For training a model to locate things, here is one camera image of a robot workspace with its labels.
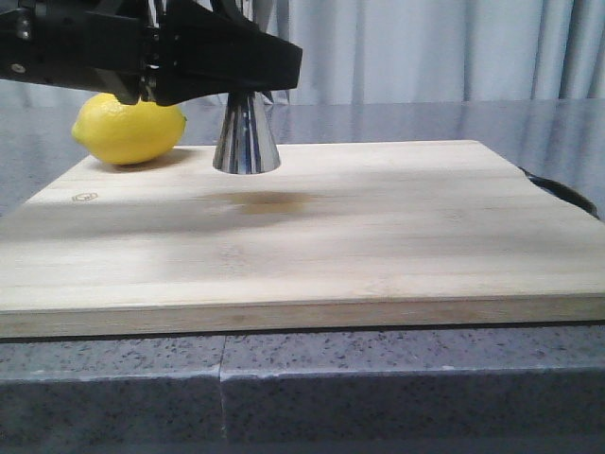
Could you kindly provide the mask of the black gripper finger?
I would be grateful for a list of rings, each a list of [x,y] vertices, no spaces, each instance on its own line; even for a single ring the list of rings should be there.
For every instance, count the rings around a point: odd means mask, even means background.
[[[260,30],[234,1],[169,1],[160,21],[153,100],[162,106],[222,93],[298,86],[303,50]]]

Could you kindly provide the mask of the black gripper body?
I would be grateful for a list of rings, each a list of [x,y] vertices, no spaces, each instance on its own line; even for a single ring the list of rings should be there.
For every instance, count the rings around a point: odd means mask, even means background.
[[[155,1],[3,1],[1,78],[113,94],[145,87]]]

